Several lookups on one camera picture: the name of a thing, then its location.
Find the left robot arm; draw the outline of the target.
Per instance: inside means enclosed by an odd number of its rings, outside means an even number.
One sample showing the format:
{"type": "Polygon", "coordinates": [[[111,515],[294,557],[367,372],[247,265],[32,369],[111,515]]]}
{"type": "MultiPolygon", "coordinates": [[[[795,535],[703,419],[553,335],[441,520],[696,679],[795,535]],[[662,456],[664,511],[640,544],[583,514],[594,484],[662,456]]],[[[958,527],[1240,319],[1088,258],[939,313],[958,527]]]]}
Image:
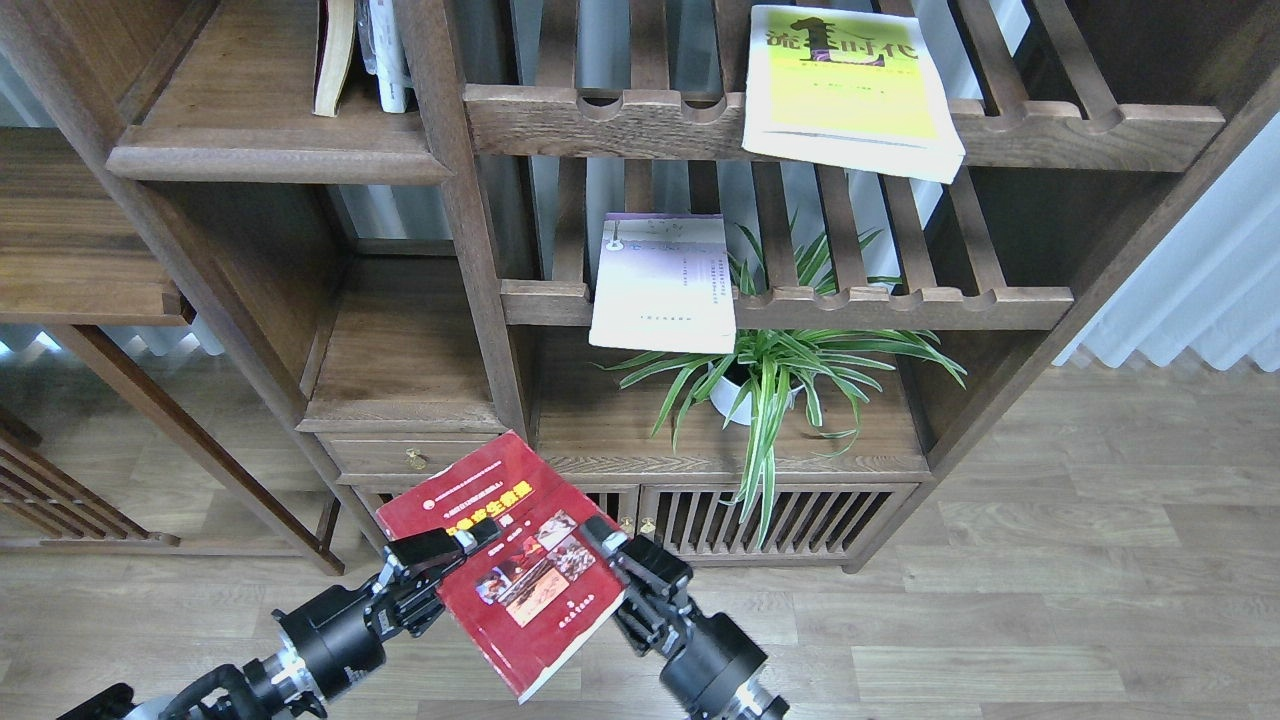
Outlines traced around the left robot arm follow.
{"type": "Polygon", "coordinates": [[[500,534],[493,519],[471,530],[426,530],[389,542],[381,570],[361,587],[332,585],[291,612],[274,611],[282,648],[243,667],[224,664],[173,696],[134,703],[116,683],[65,712],[65,719],[326,717],[337,700],[387,661],[401,632],[420,637],[443,612],[442,580],[500,534]]]}

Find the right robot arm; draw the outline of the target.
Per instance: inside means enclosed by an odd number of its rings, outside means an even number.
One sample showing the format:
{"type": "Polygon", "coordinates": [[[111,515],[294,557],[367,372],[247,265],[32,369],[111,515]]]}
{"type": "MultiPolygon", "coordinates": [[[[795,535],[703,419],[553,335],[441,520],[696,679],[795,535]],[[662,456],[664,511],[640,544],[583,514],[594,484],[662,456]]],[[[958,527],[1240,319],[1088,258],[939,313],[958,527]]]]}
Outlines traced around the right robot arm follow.
{"type": "Polygon", "coordinates": [[[782,719],[788,703],[758,680],[767,653],[724,612],[705,616],[689,594],[692,569],[644,536],[604,516],[582,525],[588,543],[620,578],[617,626],[639,656],[666,659],[660,683],[690,719],[782,719]]]}

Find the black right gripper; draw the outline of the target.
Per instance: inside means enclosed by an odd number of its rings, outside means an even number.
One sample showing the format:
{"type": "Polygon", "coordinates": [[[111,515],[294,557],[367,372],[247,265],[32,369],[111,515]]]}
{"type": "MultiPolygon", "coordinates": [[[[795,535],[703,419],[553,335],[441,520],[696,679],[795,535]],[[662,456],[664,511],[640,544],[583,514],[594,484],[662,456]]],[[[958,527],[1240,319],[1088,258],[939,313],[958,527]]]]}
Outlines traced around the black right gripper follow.
{"type": "Polygon", "coordinates": [[[771,692],[758,679],[767,653],[724,612],[701,614],[682,559],[605,516],[588,519],[582,533],[626,585],[617,626],[636,655],[666,660],[660,684],[690,719],[771,717],[771,692]]]}

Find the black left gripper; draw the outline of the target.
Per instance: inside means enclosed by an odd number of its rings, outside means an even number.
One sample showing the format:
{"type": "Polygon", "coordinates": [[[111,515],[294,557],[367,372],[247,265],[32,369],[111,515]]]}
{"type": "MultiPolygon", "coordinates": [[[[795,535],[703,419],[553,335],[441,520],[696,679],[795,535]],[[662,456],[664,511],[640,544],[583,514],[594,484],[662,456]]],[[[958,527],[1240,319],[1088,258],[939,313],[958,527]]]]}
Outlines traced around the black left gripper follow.
{"type": "Polygon", "coordinates": [[[271,657],[271,687],[284,701],[333,701],[387,661],[384,643],[420,637],[443,614],[438,587],[449,568],[500,534],[494,519],[452,534],[426,530],[387,547],[396,579],[357,589],[332,585],[291,612],[275,610],[283,648],[271,657]]]}

